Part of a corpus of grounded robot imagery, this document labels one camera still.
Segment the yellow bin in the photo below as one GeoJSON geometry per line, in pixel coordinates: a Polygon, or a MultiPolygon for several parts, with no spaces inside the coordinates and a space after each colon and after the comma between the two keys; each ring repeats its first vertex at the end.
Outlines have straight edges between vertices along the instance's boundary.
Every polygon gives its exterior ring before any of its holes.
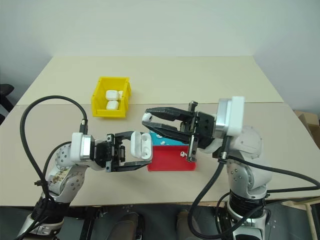
{"type": "Polygon", "coordinates": [[[94,117],[125,118],[128,110],[128,99],[131,95],[129,77],[101,76],[91,98],[91,109],[94,117]],[[123,91],[118,101],[117,110],[107,110],[107,90],[123,91]]]}

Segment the white wall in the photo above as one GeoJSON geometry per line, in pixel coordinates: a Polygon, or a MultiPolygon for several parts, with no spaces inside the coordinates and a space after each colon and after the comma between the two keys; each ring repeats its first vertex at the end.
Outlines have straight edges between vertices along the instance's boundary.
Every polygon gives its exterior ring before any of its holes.
{"type": "Polygon", "coordinates": [[[318,0],[1,0],[0,80],[17,102],[53,55],[242,56],[320,113],[318,0]]]}

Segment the cardboard box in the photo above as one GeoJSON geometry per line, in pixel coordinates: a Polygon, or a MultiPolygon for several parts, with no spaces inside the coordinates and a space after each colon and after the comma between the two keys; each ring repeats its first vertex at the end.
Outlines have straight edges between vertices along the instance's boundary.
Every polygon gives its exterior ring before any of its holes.
{"type": "Polygon", "coordinates": [[[315,144],[320,149],[320,126],[318,116],[314,113],[304,111],[294,111],[294,113],[300,119],[306,130],[313,138],[315,144]]]}

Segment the floor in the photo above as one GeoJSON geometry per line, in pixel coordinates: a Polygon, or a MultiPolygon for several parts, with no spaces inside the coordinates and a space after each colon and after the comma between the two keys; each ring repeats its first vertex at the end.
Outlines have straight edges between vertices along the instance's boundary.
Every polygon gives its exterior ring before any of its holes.
{"type": "MultiPolygon", "coordinates": [[[[176,204],[138,204],[119,205],[107,208],[107,213],[95,221],[91,239],[105,240],[115,222],[127,212],[137,212],[145,218],[144,240],[175,240],[176,215],[188,209],[186,205],[176,204]]],[[[279,203],[268,207],[272,216],[266,226],[266,240],[311,240],[306,212],[282,206],[279,203]]],[[[0,240],[13,239],[29,210],[14,207],[0,207],[0,240]]],[[[216,234],[213,208],[200,206],[194,214],[203,234],[216,234]]],[[[59,238],[77,240],[80,237],[84,220],[66,217],[59,238]]]]}

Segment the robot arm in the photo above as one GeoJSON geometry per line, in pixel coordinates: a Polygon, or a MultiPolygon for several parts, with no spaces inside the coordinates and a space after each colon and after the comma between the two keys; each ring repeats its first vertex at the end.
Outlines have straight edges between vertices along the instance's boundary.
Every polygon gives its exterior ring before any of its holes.
{"type": "MultiPolygon", "coordinates": [[[[196,151],[200,148],[202,152],[213,154],[226,164],[230,188],[227,211],[231,219],[230,225],[226,228],[230,228],[252,209],[264,206],[267,183],[271,180],[272,174],[228,159],[229,155],[259,165],[268,165],[260,135],[252,127],[243,127],[243,97],[221,99],[215,115],[196,112],[196,106],[197,103],[192,101],[188,111],[172,107],[146,110],[146,113],[161,119],[182,121],[180,131],[160,123],[142,124],[163,137],[189,143],[188,161],[196,161],[196,151]]],[[[256,212],[243,226],[233,232],[233,239],[245,235],[263,240],[266,217],[267,213],[264,210],[256,212]]]]}
{"type": "Polygon", "coordinates": [[[46,217],[46,220],[24,239],[31,240],[32,235],[37,235],[37,239],[40,239],[41,236],[46,240],[48,237],[54,238],[64,223],[64,216],[67,214],[70,203],[85,181],[85,172],[88,168],[106,172],[133,171],[146,166],[151,159],[152,142],[148,133],[128,131],[107,134],[105,139],[95,140],[91,135],[74,132],[71,144],[62,146],[56,154],[54,167],[46,178],[53,200],[45,204],[45,195],[41,194],[33,212],[26,218],[19,235],[24,233],[44,210],[43,217],[46,217]],[[142,160],[125,162],[125,147],[122,141],[131,140],[132,136],[134,140],[131,142],[131,154],[142,160]],[[137,153],[137,150],[142,148],[147,152],[137,153]]]}

